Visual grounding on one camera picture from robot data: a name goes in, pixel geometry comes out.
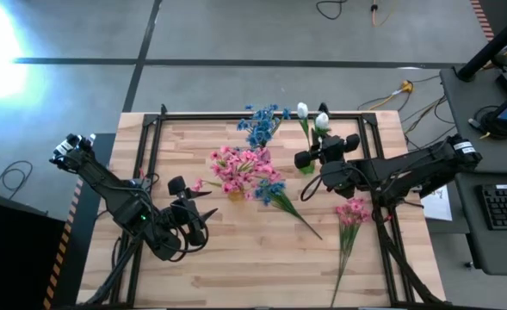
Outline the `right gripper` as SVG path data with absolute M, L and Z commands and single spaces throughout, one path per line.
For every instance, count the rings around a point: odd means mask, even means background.
M 352 152 L 360 145 L 360 136 L 357 133 L 345 139 L 338 135 L 319 136 L 309 149 L 294 155 L 294 165 L 301 169 L 309 166 L 312 161 L 318 160 L 321 164 L 332 161 L 344 161 L 344 154 Z

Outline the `black slanted pole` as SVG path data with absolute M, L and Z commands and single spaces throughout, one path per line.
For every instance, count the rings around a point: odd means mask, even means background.
M 454 73 L 461 81 L 470 82 L 474 75 L 487 62 L 492 60 L 504 47 L 507 46 L 507 26 L 487 43 L 469 62 Z

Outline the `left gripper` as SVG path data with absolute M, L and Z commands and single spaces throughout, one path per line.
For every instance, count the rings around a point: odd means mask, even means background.
M 172 254 L 187 254 L 201 250 L 208 240 L 206 221 L 218 209 L 199 214 L 194 199 L 210 195 L 211 191 L 200 191 L 188 187 L 182 176 L 168 182 L 170 195 L 176 199 L 162 210 L 162 227 L 169 237 L 162 237 L 162 248 Z

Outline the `black table frame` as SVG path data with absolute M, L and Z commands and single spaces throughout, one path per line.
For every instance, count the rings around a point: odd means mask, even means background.
M 122 179 L 133 176 L 142 122 L 146 113 L 121 115 L 109 169 Z M 245 116 L 230 113 L 170 113 L 162 121 L 155 171 L 160 180 L 152 198 L 158 208 L 168 206 L 167 182 L 183 176 L 211 178 L 209 155 L 220 146 L 247 146 L 247 133 L 236 130 Z M 346 154 L 347 159 L 401 155 L 406 150 L 399 115 L 394 111 L 331 112 L 332 131 L 342 137 L 367 135 L 366 145 Z M 207 221 L 207 246 L 178 263 L 163 262 L 144 246 L 133 306 L 138 308 L 301 308 L 328 307 L 337 279 L 338 228 L 334 207 L 343 198 L 321 186 L 307 202 L 298 200 L 312 179 L 294 168 L 293 156 L 305 149 L 297 121 L 285 121 L 270 141 L 275 168 L 286 179 L 287 193 L 308 223 L 323 237 L 293 216 L 258 201 L 228 198 L 219 189 L 197 200 L 201 213 L 218 211 Z M 421 208 L 397 208 L 399 230 L 411 267 L 433 295 L 446 300 L 442 280 Z M 97 220 L 77 302 L 88 300 L 108 276 L 110 252 L 121 230 L 104 214 Z M 364 223 L 346 265 L 336 307 L 391 305 L 381 261 L 376 226 Z

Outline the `black monitor base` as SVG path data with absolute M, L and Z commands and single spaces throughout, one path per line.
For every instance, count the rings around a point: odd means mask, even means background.
M 492 116 L 492 112 L 486 112 L 480 117 L 480 124 L 485 134 L 495 140 L 507 140 L 507 123 Z

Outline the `white paper sheet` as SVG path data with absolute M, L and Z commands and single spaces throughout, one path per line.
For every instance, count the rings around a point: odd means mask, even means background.
M 424 207 L 424 217 L 431 220 L 452 221 L 451 207 L 446 185 L 436 189 L 421 199 Z

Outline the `black hazard striped platform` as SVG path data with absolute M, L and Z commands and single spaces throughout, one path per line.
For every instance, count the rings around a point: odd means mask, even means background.
M 77 304 L 101 197 L 78 178 L 40 310 Z

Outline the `gray office desk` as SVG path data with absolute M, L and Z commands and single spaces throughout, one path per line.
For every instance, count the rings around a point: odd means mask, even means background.
M 491 230 L 481 205 L 484 185 L 507 186 L 507 139 L 483 138 L 468 120 L 483 107 L 498 106 L 507 100 L 507 93 L 497 83 L 498 71 L 480 71 L 474 79 L 464 82 L 454 70 L 440 71 L 444 95 L 454 118 L 456 131 L 470 140 L 482 160 L 473 172 L 460 173 L 455 185 L 467 218 L 469 249 L 476 268 L 488 275 L 507 276 L 507 230 Z

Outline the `black cabinet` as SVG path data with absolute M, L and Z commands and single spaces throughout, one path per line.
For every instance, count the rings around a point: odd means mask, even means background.
M 41 310 L 65 223 L 0 196 L 0 310 Z

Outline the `black computer keyboard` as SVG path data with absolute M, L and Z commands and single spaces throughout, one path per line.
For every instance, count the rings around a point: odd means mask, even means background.
M 483 184 L 476 189 L 490 230 L 507 230 L 507 184 Z

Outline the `blue flower bunch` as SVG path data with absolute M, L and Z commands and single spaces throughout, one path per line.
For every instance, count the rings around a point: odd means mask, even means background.
M 250 111 L 252 115 L 241 122 L 242 128 L 250 131 L 256 128 L 264 131 L 275 130 L 282 120 L 291 119 L 289 108 L 284 108 L 281 112 L 278 108 L 277 104 L 270 104 L 259 109 L 255 109 L 251 104 L 246 105 L 245 110 Z
M 241 119 L 237 124 L 238 131 L 247 132 L 245 141 L 250 148 L 264 148 L 280 126 L 281 119 L 271 115 L 257 115 L 250 119 Z
M 323 238 L 297 211 L 291 200 L 286 195 L 285 189 L 286 185 L 283 181 L 271 182 L 269 179 L 262 179 L 253 190 L 253 197 L 262 202 L 264 206 L 271 205 L 285 213 L 291 214 L 295 219 L 306 225 L 320 240 L 322 240 Z

